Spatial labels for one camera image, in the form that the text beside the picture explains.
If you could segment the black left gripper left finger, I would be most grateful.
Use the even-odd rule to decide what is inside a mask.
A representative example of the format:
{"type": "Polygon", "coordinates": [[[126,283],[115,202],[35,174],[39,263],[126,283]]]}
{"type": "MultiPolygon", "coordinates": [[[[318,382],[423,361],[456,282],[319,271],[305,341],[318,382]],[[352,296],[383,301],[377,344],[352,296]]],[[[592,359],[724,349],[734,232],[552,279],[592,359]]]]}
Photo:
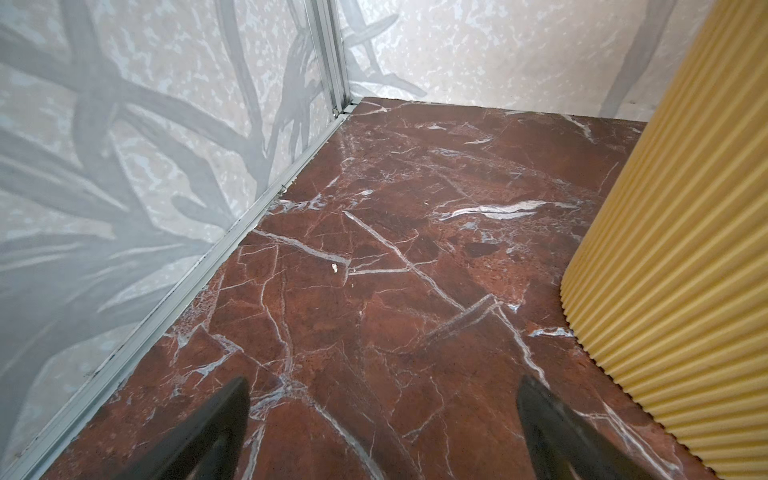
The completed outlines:
{"type": "Polygon", "coordinates": [[[118,479],[232,479],[250,408],[249,385],[237,377],[133,462],[118,479]]]}

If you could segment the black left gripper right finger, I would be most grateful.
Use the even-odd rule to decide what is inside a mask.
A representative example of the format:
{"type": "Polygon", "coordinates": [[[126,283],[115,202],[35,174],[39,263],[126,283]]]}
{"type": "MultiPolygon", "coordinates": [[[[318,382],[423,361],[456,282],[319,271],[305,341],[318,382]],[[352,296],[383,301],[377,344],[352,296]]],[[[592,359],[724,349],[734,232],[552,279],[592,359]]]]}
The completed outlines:
{"type": "Polygon", "coordinates": [[[529,375],[520,381],[516,407],[538,479],[652,477],[529,375]]]}

